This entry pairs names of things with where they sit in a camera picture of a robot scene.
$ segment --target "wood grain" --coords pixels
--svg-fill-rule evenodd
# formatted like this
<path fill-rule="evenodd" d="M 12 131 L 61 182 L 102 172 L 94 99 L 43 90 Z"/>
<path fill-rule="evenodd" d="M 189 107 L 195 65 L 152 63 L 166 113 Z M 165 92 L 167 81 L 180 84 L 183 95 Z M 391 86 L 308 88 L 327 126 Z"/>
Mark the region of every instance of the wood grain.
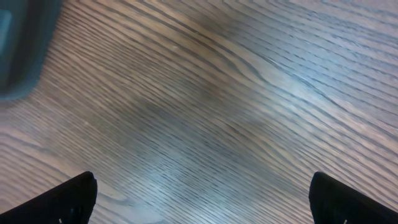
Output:
<path fill-rule="evenodd" d="M 65 1 L 2 103 L 0 212 L 74 175 L 92 223 L 312 223 L 322 170 L 398 211 L 393 0 Z"/>

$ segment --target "wooden table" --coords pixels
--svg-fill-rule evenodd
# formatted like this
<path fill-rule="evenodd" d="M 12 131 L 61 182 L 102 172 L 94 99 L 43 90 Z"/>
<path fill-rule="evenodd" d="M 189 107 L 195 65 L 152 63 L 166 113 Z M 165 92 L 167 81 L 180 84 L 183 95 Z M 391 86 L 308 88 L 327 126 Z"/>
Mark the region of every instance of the wooden table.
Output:
<path fill-rule="evenodd" d="M 397 71 L 394 0 L 65 1 L 0 212 L 84 170 L 92 223 L 312 223 L 318 170 L 398 211 Z"/>

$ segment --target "wooden surface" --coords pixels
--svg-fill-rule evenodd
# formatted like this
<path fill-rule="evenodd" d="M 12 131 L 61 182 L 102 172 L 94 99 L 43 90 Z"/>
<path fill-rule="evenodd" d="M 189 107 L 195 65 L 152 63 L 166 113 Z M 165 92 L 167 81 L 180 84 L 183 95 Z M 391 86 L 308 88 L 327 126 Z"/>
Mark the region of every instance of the wooden surface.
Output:
<path fill-rule="evenodd" d="M 312 223 L 322 170 L 398 211 L 398 2 L 65 1 L 2 103 L 4 212 L 92 171 L 92 223 Z"/>

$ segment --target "brown wooden tabletop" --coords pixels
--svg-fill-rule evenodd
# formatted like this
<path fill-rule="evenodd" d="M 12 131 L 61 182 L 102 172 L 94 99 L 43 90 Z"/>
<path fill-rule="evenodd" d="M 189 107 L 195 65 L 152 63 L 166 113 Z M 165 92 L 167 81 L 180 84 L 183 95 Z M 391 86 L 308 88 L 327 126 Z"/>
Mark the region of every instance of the brown wooden tabletop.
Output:
<path fill-rule="evenodd" d="M 2 110 L 0 213 L 85 170 L 92 223 L 312 223 L 318 170 L 398 211 L 398 1 L 67 0 Z"/>

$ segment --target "black object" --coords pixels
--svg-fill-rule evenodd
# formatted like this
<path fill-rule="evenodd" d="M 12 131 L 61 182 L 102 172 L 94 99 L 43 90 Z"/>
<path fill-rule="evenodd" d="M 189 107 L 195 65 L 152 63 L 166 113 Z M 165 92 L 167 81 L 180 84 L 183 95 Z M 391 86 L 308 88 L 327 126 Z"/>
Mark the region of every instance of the black object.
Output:
<path fill-rule="evenodd" d="M 62 0 L 0 0 L 0 100 L 36 85 Z"/>
<path fill-rule="evenodd" d="M 1 224 L 87 224 L 97 196 L 97 181 L 84 172 L 0 215 Z"/>
<path fill-rule="evenodd" d="M 313 176 L 309 198 L 315 224 L 398 223 L 398 213 L 321 172 Z"/>

